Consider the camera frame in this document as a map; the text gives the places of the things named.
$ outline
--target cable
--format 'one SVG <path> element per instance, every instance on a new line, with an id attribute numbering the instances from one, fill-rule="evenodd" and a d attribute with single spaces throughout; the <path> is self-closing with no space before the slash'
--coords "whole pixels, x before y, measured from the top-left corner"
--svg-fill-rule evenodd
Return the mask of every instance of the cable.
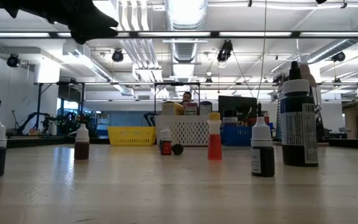
<path id="1" fill-rule="evenodd" d="M 246 77 L 244 76 L 244 73 L 243 73 L 242 70 L 241 70 L 240 63 L 239 63 L 239 61 L 238 61 L 238 59 L 237 59 L 237 56 L 236 56 L 236 53 L 234 52 L 234 50 L 233 50 L 233 55 L 234 55 L 234 58 L 235 58 L 235 60 L 236 60 L 236 62 L 237 62 L 237 65 L 238 65 L 238 67 L 239 67 L 239 69 L 240 69 L 240 72 L 241 72 L 241 75 L 242 75 L 242 77 L 243 77 L 243 79 L 244 79 L 244 82 L 246 83 L 247 88 L 248 88 L 249 92 L 251 93 L 251 96 L 254 97 L 254 95 L 252 94 L 251 89 L 249 88 L 249 85 L 248 85 L 248 83 L 247 83 Z"/>
<path id="2" fill-rule="evenodd" d="M 266 24 L 267 24 L 267 0 L 265 0 L 265 27 L 264 27 L 264 48 L 263 48 L 263 53 L 262 53 L 262 69 L 260 71 L 260 82 L 259 82 L 259 88 L 258 88 L 258 94 L 256 96 L 256 100 L 258 100 L 259 92 L 260 92 L 260 86 L 262 86 L 262 80 L 264 78 L 265 47 L 266 47 Z"/>

